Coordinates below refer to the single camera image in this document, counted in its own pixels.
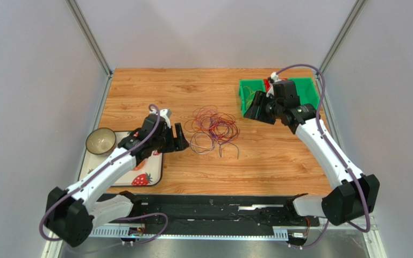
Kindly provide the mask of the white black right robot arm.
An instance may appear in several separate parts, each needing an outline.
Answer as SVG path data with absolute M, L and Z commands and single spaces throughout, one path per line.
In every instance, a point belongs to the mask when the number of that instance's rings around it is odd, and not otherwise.
M 339 148 L 326 129 L 316 108 L 302 104 L 292 80 L 277 81 L 273 91 L 258 90 L 245 118 L 287 126 L 311 151 L 328 178 L 332 191 L 326 196 L 296 195 L 288 201 L 295 217 L 326 218 L 335 226 L 369 214 L 375 208 L 380 187 L 378 178 L 365 175 Z

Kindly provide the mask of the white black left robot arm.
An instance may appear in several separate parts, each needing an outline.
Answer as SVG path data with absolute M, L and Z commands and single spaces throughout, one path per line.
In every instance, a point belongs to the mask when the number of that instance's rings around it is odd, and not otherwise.
M 124 191 L 101 202 L 99 198 L 154 152 L 171 153 L 188 148 L 181 124 L 171 125 L 170 116 L 170 109 L 152 110 L 142 127 L 123 138 L 109 157 L 85 178 L 64 190 L 59 187 L 51 190 L 39 225 L 41 236 L 50 240 L 44 233 L 47 228 L 57 235 L 58 241 L 77 247 L 94 229 L 131 215 L 133 208 L 141 204 L 134 194 Z

